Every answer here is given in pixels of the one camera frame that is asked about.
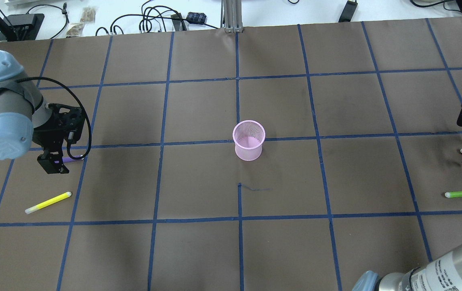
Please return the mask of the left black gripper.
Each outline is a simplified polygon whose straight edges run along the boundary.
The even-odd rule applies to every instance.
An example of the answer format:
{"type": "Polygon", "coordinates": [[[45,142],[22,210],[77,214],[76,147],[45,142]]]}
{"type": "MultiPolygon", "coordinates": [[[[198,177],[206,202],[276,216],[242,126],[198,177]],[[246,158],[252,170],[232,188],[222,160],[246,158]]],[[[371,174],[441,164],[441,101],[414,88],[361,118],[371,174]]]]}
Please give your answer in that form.
{"type": "Polygon", "coordinates": [[[65,164],[70,157],[63,157],[62,146],[75,144],[81,138],[84,127],[84,108],[49,103],[44,107],[51,115],[44,124],[34,129],[32,140],[42,147],[37,162],[47,174],[68,174],[65,164]]]}

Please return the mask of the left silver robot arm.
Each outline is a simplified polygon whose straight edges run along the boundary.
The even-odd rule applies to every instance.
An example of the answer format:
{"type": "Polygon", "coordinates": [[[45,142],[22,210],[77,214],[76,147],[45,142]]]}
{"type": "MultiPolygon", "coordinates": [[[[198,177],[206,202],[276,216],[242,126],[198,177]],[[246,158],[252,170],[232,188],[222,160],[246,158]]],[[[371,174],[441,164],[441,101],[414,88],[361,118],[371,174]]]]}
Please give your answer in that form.
{"type": "Polygon", "coordinates": [[[29,77],[24,67],[0,50],[0,160],[26,155],[33,143],[43,153],[37,162],[48,174],[67,174],[64,155],[83,160],[91,150],[91,124],[85,107],[66,85],[44,78],[65,89],[78,103],[48,103],[35,85],[42,77],[29,77]]]}

